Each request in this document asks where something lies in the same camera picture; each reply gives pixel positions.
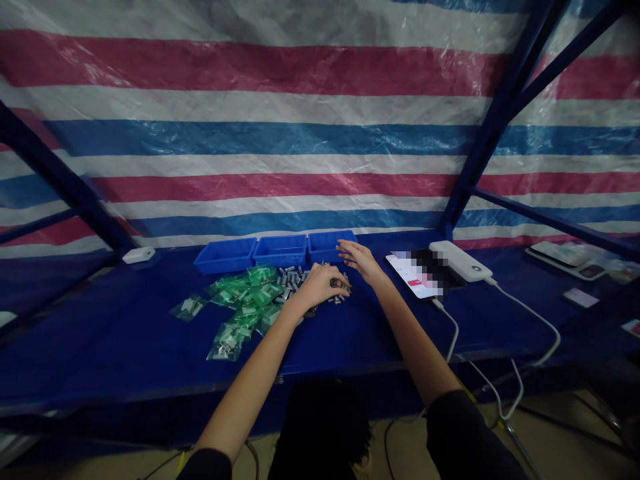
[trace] white stripe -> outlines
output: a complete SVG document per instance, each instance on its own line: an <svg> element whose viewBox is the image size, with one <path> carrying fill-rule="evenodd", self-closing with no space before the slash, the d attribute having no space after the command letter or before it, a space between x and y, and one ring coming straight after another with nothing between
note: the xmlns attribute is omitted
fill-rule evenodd
<svg viewBox="0 0 640 480"><path fill-rule="evenodd" d="M491 99L138 90L97 86L21 89L48 120L250 121L326 125L479 125ZM511 125L636 126L638 100L533 100Z"/></svg>
<svg viewBox="0 0 640 480"><path fill-rule="evenodd" d="M575 207L624 207L640 203L638 193L598 193L591 195L558 195L538 193L514 195L512 200L532 207L570 209ZM252 213L296 213L304 211L385 210L442 211L448 197L388 197L385 195L305 196L240 198L218 201L146 201L135 203L108 203L107 209L127 219L164 217L224 218ZM468 210L496 209L494 204L472 197Z"/></svg>
<svg viewBox="0 0 640 480"><path fill-rule="evenodd" d="M0 180L34 175L33 170L13 150L0 152Z"/></svg>
<svg viewBox="0 0 640 480"><path fill-rule="evenodd" d="M30 245L14 245L0 249L0 259L50 257L52 255L76 255L89 253L105 248L105 243L98 236L84 237L64 245L33 243Z"/></svg>
<svg viewBox="0 0 640 480"><path fill-rule="evenodd" d="M20 210L0 208L0 226L16 227L18 225L26 225L67 209L67 204L62 200Z"/></svg>
<svg viewBox="0 0 640 480"><path fill-rule="evenodd" d="M414 227L393 227L393 228L354 228L350 229L356 235L364 235L366 233L390 233L397 231L415 231L415 230L425 230L422 228L414 228ZM274 237L276 235L298 235L298 234L306 234L309 233L317 233L317 232L325 232L325 231L335 231L335 229L318 229L318 230L304 230L300 232L290 232L290 231L267 231L254 233L252 235L242 235L239 237L234 236L226 236L226 235L175 235L170 237L134 237L137 243L142 247L155 247L155 248L167 248L167 247L188 247L190 245L206 245L212 241L221 241L221 240L235 240L240 238L250 238L250 237Z"/></svg>
<svg viewBox="0 0 640 480"><path fill-rule="evenodd" d="M437 155L118 155L69 157L56 152L78 175L90 177L190 177L248 173L381 173L457 175L466 160ZM492 157L484 175L640 171L640 155L528 155Z"/></svg>
<svg viewBox="0 0 640 480"><path fill-rule="evenodd" d="M3 16L3 29L73 36L238 41L284 47L426 45L484 53L510 52L527 19L527 14L478 14L388 0L22 0L5 2ZM558 50L588 22L565 15L550 50ZM587 54L624 55L637 50L640 43L631 21L620 21L612 30Z"/></svg>
<svg viewBox="0 0 640 480"><path fill-rule="evenodd" d="M584 223L584 226L604 233L640 233L640 221L610 221L602 223ZM563 235L563 232L538 223L522 223L514 227L484 226L462 227L453 231L455 240L477 240L498 238L516 238L522 235L548 237Z"/></svg>

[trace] red stripe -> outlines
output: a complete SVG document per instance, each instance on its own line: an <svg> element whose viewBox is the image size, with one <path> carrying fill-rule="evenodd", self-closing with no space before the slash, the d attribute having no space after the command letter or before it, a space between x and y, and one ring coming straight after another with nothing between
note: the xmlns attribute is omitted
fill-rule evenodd
<svg viewBox="0 0 640 480"><path fill-rule="evenodd" d="M323 95L491 95L506 55L0 33L10 84Z"/></svg>
<svg viewBox="0 0 640 480"><path fill-rule="evenodd" d="M639 236L639 233L638 232L610 233L609 235L612 237L636 238ZM487 248L498 248L498 247L524 247L528 245L533 245L535 243L540 243L542 241L566 242L566 241L581 241L581 240L566 234L548 235L544 237L537 237L532 235L521 235L520 237L514 237L514 238L496 237L496 238L484 238L484 239L472 239L472 240L454 240L454 244L462 248L462 250L474 250L474 249L487 249Z"/></svg>
<svg viewBox="0 0 640 480"><path fill-rule="evenodd" d="M214 201L244 197L305 195L389 195L392 197L445 197L455 175L339 175L253 173L202 177L114 177L92 182L112 202L157 200Z"/></svg>
<svg viewBox="0 0 640 480"><path fill-rule="evenodd" d="M640 191L640 172L483 175L478 186L498 195L637 192Z"/></svg>
<svg viewBox="0 0 640 480"><path fill-rule="evenodd" d="M388 195L446 197L455 175L343 173L334 175L252 173L192 177L108 177L92 179L112 202L215 201L248 197ZM498 195L528 193L624 193L640 191L640 173L531 173L484 175L480 187Z"/></svg>
<svg viewBox="0 0 640 480"><path fill-rule="evenodd" d="M560 75L560 99L640 99L640 55L579 57Z"/></svg>
<svg viewBox="0 0 640 480"><path fill-rule="evenodd" d="M14 227L0 227L0 233L11 230L12 228ZM92 237L94 235L95 232L91 230L86 223L84 223L80 218L74 217L5 243L3 246L13 247L15 245L33 245L38 243L66 245L72 241L80 240L85 237Z"/></svg>
<svg viewBox="0 0 640 480"><path fill-rule="evenodd" d="M11 111L22 120L33 132L40 137L46 146L51 150L60 150L62 148L58 143L58 140L51 134L51 132L44 126L40 119L34 112L29 109L12 108ZM0 143L0 151L8 151L10 148L4 143Z"/></svg>

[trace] blue plastic bin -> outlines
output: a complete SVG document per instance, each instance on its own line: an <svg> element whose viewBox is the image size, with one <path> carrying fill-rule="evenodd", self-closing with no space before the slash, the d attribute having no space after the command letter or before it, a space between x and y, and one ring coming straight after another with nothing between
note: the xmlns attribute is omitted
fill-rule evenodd
<svg viewBox="0 0 640 480"><path fill-rule="evenodd" d="M309 234L309 257L314 263L344 261L338 257L338 240L358 241L352 230Z"/></svg>
<svg viewBox="0 0 640 480"><path fill-rule="evenodd" d="M255 237L211 242L193 264L205 275L245 270L253 266L251 256L256 244Z"/></svg>
<svg viewBox="0 0 640 480"><path fill-rule="evenodd" d="M307 260L307 236L262 237L253 252L253 259L256 263L274 267L304 265Z"/></svg>

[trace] black cable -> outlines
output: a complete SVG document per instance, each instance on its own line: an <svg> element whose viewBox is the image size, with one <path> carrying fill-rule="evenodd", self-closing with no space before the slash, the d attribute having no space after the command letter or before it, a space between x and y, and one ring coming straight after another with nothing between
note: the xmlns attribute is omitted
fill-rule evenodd
<svg viewBox="0 0 640 480"><path fill-rule="evenodd" d="M385 456L387 458L387 467L389 468L389 474L391 476L391 480L395 480L395 477L393 476L393 470L391 470L391 462L389 461L389 449L387 448L387 434L389 433L389 429L394 423L395 423L395 420L391 420L391 422L389 422L387 426L387 429L385 430Z"/></svg>
<svg viewBox="0 0 640 480"><path fill-rule="evenodd" d="M139 479L139 480L148 480L148 478L150 476L152 476L154 473L156 473L158 470L160 470L162 467L164 467L166 464L168 464L171 460L173 460L174 458L179 457L180 455L182 455L185 451L179 451L178 453L176 453L175 455L172 455L170 458L168 458L167 460L165 460L164 462L162 462L157 468L155 468L154 470L151 471L150 474L148 474L146 477Z"/></svg>
<svg viewBox="0 0 640 480"><path fill-rule="evenodd" d="M245 442L245 445L253 455L253 459L255 460L255 480L260 480L260 460L258 460L258 452L256 452L255 447L249 443L249 440Z"/></svg>

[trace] blue metal frame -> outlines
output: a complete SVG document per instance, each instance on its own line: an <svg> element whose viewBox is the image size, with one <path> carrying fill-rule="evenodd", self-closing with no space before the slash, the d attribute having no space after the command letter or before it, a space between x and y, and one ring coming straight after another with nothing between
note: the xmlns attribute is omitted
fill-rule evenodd
<svg viewBox="0 0 640 480"><path fill-rule="evenodd" d="M129 234L100 206L96 194L52 152L40 138L0 102L0 142L8 145L71 208L70 213L32 222L0 237L0 243L79 216L120 256L136 248Z"/></svg>
<svg viewBox="0 0 640 480"><path fill-rule="evenodd" d="M570 44L527 86L544 46L560 20L567 2L548 0L536 2L520 40L511 55L500 86L473 142L465 166L453 188L451 198L438 224L438 230L449 240L462 212L472 195L520 215L568 233L596 246L610 250L634 261L640 261L640 247L605 233L542 213L535 208L478 189L477 184L507 124L524 109L567 66L605 32L631 4L616 0L602 11L570 42Z"/></svg>

